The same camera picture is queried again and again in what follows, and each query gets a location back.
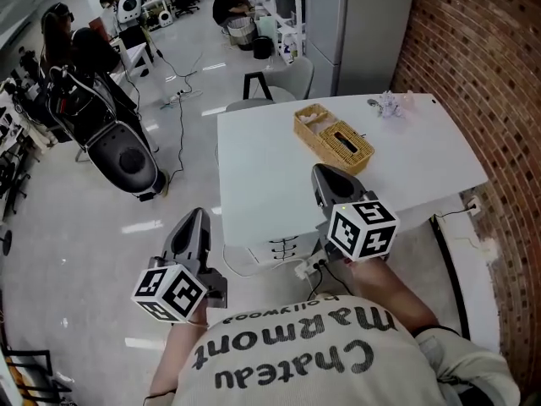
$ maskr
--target drawer unit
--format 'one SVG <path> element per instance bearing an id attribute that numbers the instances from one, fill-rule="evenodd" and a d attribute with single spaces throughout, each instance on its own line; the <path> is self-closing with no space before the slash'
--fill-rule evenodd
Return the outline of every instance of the drawer unit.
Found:
<path id="1" fill-rule="evenodd" d="M 312 254 L 318 240 L 318 232 L 300 236 L 273 239 L 248 248 L 255 261 L 260 264 L 276 264 L 292 259 L 307 258 Z"/>

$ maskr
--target power outlet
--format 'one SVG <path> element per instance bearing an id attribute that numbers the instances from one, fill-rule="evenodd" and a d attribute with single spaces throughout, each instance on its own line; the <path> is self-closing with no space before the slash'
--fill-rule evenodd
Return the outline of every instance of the power outlet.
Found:
<path id="1" fill-rule="evenodd" d="M 295 266 L 295 275 L 301 280 L 305 280 L 310 275 L 315 274 L 317 270 L 314 268 L 314 264 L 318 264 L 321 259 L 323 259 L 325 263 L 327 262 L 327 255 L 324 250 L 319 250 L 306 261 Z"/>
<path id="2" fill-rule="evenodd" d="M 469 209 L 468 213 L 475 217 L 479 213 L 481 213 L 481 200 L 474 195 L 472 199 L 467 203 L 467 208 Z"/>

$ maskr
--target beige shirt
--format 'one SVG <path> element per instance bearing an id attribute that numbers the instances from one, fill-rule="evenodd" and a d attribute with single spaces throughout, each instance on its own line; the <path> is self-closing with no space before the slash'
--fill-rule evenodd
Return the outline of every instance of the beige shirt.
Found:
<path id="1" fill-rule="evenodd" d="M 340 296 L 218 323 L 195 345 L 176 394 L 145 405 L 462 404 L 472 384 L 495 405 L 519 403 L 499 355 L 441 328 L 413 338 L 379 305 Z"/>

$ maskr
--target red brick wall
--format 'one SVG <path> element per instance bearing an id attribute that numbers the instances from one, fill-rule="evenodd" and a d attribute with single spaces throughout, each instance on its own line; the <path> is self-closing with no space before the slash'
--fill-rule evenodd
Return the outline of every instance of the red brick wall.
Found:
<path id="1" fill-rule="evenodd" d="M 489 183 L 481 237 L 492 265 L 501 349 L 523 391 L 541 387 L 541 0 L 413 0 L 394 91 L 438 97 Z"/>

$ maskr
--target white chair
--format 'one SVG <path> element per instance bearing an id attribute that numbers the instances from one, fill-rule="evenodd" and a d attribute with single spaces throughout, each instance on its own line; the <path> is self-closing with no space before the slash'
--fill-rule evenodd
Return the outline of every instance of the white chair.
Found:
<path id="1" fill-rule="evenodd" d="M 264 98 L 250 98 L 250 81 L 257 78 L 265 93 Z M 285 69 L 265 72 L 253 72 L 244 75 L 243 100 L 234 102 L 226 108 L 226 112 L 244 110 L 274 104 L 269 86 L 279 87 L 292 95 L 292 101 L 307 99 L 314 78 L 314 65 L 307 58 L 296 58 Z"/>

